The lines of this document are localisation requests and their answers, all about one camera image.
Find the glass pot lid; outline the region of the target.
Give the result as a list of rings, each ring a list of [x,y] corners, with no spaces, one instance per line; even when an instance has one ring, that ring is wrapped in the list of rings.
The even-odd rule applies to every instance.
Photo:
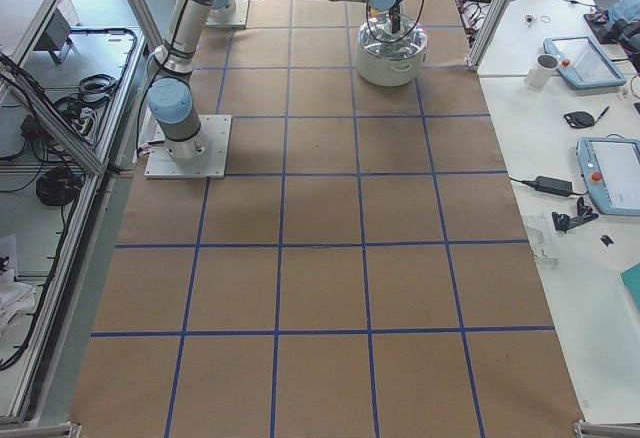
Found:
[[[389,16],[378,14],[360,26],[358,44],[375,58],[400,61],[425,52],[428,36],[419,22],[405,15],[400,16],[400,31],[391,33]]]

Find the white steel cooking pot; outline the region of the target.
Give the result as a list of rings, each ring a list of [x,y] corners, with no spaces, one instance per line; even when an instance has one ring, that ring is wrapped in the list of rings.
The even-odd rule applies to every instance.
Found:
[[[360,76],[376,86],[397,87],[412,81],[425,62],[427,49],[418,56],[400,61],[375,58],[356,46],[355,66]]]

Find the white mug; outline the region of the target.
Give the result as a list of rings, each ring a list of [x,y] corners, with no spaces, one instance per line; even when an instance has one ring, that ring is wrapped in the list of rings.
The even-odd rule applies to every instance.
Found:
[[[524,82],[533,89],[542,89],[554,75],[559,66],[558,58],[552,54],[540,54],[536,57],[534,65],[531,67]]]

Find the upper blue teach pendant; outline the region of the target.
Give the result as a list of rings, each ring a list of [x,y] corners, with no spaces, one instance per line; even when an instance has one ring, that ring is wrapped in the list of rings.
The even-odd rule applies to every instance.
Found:
[[[558,59],[558,73],[576,89],[610,88],[626,83],[625,76],[594,38],[546,38],[543,49]]]

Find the blue teach pendant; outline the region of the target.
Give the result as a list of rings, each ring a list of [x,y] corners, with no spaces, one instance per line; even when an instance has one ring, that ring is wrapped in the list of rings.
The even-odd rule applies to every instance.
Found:
[[[639,216],[639,141],[583,137],[576,157],[592,203],[604,214]]]
[[[558,73],[576,89],[610,88],[626,83],[625,76],[594,38],[546,38],[543,49],[558,59]]]

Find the black round small object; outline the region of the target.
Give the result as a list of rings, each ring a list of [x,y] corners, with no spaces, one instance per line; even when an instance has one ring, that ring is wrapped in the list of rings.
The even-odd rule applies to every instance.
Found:
[[[595,118],[586,111],[573,111],[563,115],[565,122],[572,129],[587,129],[595,125]]]

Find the black power adapter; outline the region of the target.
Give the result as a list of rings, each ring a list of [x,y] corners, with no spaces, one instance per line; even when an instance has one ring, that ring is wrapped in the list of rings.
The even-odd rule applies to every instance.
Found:
[[[574,193],[573,184],[570,181],[547,176],[538,176],[534,180],[534,189],[542,193],[562,197],[569,197]]]

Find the black pen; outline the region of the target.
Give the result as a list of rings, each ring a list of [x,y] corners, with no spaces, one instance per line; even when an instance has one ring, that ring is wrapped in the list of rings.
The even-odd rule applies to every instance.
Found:
[[[610,109],[610,106],[606,106],[606,107],[602,110],[602,112],[598,115],[598,117],[597,117],[597,119],[596,119],[596,122],[600,121],[600,120],[601,120],[601,119],[606,115],[606,113],[609,111],[609,109]]]

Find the clear acrylic piece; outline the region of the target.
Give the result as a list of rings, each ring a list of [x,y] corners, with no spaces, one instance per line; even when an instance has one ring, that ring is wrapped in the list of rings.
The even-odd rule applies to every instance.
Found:
[[[547,218],[543,214],[523,215],[522,220],[535,261],[540,265],[557,266],[559,258],[553,241],[555,229],[549,226]]]

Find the lower blue teach pendant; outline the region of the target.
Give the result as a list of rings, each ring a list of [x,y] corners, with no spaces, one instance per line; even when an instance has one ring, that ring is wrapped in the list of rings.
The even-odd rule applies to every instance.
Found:
[[[583,137],[576,157],[592,203],[604,214],[639,216],[639,141]]]

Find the grey box on stand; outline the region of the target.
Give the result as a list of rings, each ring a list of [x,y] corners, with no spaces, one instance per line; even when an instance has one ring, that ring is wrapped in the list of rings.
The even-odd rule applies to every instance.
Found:
[[[55,64],[62,64],[72,48],[71,26],[59,9],[56,9],[40,35],[35,51],[46,51]]]

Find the teal notebook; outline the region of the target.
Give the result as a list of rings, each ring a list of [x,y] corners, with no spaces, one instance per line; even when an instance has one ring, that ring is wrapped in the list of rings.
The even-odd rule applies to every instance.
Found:
[[[637,263],[621,273],[622,282],[637,311],[640,310],[640,264]]]

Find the aluminium frame post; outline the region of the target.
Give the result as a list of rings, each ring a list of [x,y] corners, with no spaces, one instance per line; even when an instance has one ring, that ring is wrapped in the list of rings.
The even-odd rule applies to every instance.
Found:
[[[483,25],[476,36],[467,59],[467,67],[470,71],[476,72],[479,69],[510,1],[511,0],[491,1],[489,11],[485,16]]]

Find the black bracket part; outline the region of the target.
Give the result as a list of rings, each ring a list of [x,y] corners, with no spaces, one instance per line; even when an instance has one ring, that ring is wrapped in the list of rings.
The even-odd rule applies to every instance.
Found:
[[[551,218],[554,229],[559,233],[566,234],[569,230],[598,219],[599,214],[593,210],[591,205],[585,202],[583,197],[580,197],[576,201],[575,216],[570,216],[566,213],[552,212]]]

